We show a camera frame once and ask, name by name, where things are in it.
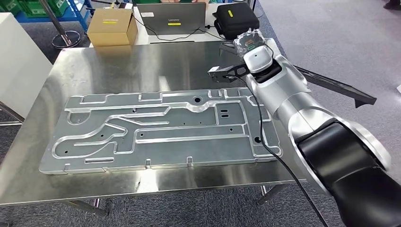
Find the laptop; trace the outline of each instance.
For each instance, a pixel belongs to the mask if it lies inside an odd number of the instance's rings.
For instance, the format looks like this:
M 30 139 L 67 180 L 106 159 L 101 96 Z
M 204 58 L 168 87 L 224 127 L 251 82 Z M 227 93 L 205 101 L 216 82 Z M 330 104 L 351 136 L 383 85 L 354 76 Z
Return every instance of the laptop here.
M 205 29 L 206 4 L 204 2 L 138 4 L 137 6 L 148 35 L 191 34 L 198 28 Z M 198 30 L 194 34 L 201 33 L 204 32 Z

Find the black bag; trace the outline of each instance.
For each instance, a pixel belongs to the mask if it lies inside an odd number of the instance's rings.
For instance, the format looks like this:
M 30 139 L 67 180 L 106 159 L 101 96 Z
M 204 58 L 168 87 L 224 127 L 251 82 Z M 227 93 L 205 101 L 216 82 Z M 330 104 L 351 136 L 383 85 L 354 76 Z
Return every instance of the black bag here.
M 258 18 L 245 2 L 219 6 L 213 16 L 217 32 L 228 40 L 236 39 L 249 28 L 259 28 Z

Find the metal plate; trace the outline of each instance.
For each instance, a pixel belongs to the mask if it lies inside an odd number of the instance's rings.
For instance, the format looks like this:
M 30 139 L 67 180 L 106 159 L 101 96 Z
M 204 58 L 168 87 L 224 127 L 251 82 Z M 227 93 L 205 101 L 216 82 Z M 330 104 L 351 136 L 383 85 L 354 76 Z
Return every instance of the metal plate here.
M 264 108 L 266 142 L 281 155 Z M 259 114 L 246 88 L 71 97 L 39 170 L 92 173 L 264 162 Z

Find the floor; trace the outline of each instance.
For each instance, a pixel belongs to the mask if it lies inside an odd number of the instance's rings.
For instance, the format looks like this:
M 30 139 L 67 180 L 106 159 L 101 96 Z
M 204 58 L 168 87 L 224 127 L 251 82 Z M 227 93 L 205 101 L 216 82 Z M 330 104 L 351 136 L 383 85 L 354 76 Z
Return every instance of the floor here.
M 384 10 L 381 0 L 260 1 L 258 7 L 267 14 L 261 19 L 261 29 L 277 38 L 290 61 L 378 98 L 374 106 L 355 109 L 351 99 L 310 85 L 318 102 L 366 126 L 387 147 L 392 155 L 391 174 L 401 180 L 397 149 L 401 145 L 397 119 L 401 99 L 396 91 L 401 84 L 401 12 Z M 74 23 L 65 26 L 79 29 Z M 47 29 L 53 34 L 55 29 L 51 25 L 24 25 L 24 29 L 54 62 L 58 53 L 46 46 L 52 35 L 43 33 Z M 0 161 L 17 131 L 18 127 L 0 128 Z M 318 195 L 309 184 L 305 187 L 329 226 L 343 226 L 334 200 Z M 264 206 L 256 205 L 259 196 L 259 188 L 248 187 L 103 199 L 101 207 L 111 211 L 107 218 L 59 203 L 1 207 L 0 222 L 13 222 L 17 227 L 322 226 L 295 185 Z
M 392 156 L 401 181 L 401 11 L 383 0 L 261 0 L 295 65 L 349 83 L 377 97 L 374 106 L 310 85 L 313 96 L 342 118 L 364 125 Z

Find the stainless steel table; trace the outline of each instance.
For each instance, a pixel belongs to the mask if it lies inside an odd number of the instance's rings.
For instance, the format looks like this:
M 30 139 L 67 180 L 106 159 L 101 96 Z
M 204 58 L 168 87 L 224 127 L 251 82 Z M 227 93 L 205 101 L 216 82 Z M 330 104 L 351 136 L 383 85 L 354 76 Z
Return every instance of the stainless steel table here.
M 273 40 L 275 53 L 279 53 Z M 59 115 L 72 95 L 239 87 L 213 83 L 213 66 L 238 63 L 220 42 L 169 43 L 62 50 L 0 166 L 0 205 L 62 201 L 105 215 L 81 199 L 133 196 L 231 186 L 285 184 L 291 176 L 277 161 L 77 175 L 45 175 L 38 167 Z M 283 159 L 298 175 L 282 126 L 276 123 Z

